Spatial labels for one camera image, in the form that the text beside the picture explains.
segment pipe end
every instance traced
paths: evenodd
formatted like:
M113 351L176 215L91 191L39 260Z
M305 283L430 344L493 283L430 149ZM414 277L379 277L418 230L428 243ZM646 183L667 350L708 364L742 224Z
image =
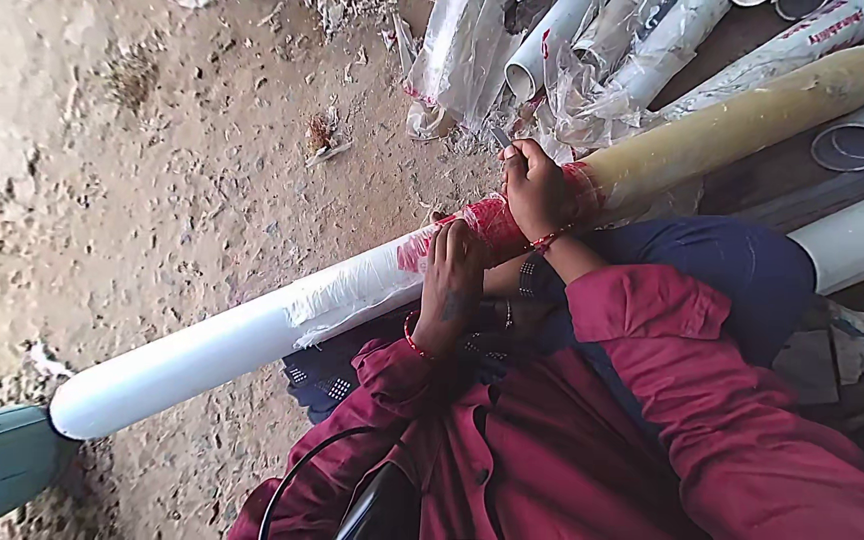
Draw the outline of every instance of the pipe end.
M812 141L812 158L829 170L864 171L864 124L839 124L824 129Z
M536 82L532 74L517 63L505 66L505 81L511 92L521 101L528 101L536 95Z

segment red bangle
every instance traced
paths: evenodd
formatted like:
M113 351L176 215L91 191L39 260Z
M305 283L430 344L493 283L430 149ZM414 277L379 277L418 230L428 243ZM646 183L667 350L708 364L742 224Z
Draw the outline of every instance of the red bangle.
M408 343L409 347L412 347L412 350L415 351L416 353L418 353L418 355L420 357L426 359L426 361L431 361L432 360L432 354L429 354L425 350L420 349L419 346L416 345L416 342L412 340L412 336L409 335L409 323L412 322L412 317L414 315L418 315L418 314L419 314L419 311L416 309L415 311L413 311L413 312L411 312L405 316L405 325L402 328L402 330L405 332L405 342Z
M545 255L546 251L548 251L548 249L549 249L549 244L558 240L558 238L561 237L562 235L564 235L565 233L568 233L569 231L571 231L572 227L573 227L573 225L570 223L570 224L566 225L565 227L562 227L562 228L556 230L555 232L549 232L548 234L546 234L542 238L539 238L538 240L535 240L534 242L529 244L529 247L534 249L535 252L538 253L539 255Z

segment knee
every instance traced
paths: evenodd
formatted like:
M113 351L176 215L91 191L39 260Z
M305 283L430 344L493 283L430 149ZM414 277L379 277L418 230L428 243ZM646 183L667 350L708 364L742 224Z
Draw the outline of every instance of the knee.
M798 285L802 293L815 291L815 266L794 240L771 228L725 216L696 216L675 220L676 229L691 239L713 242L724 257L745 262L750 279L777 279Z

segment dirt ground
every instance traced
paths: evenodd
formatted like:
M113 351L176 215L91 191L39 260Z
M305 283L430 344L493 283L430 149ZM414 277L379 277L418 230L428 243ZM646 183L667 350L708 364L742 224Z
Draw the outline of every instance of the dirt ground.
M326 40L277 4L0 0L0 406L32 341L81 370L497 187L490 156L405 136L380 14ZM401 7L417 36L430 9ZM352 147L306 169L329 106ZM309 428L280 369L90 443L0 538L222 537Z

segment hand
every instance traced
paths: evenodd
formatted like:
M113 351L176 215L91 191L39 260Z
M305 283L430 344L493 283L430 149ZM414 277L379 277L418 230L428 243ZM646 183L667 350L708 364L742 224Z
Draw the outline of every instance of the hand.
M555 233L575 214L575 202L562 169L533 139L520 139L499 151L503 191L515 224L530 242Z
M482 298L486 246L463 219L432 234L422 287L422 311L412 332L416 347L432 357L452 352Z

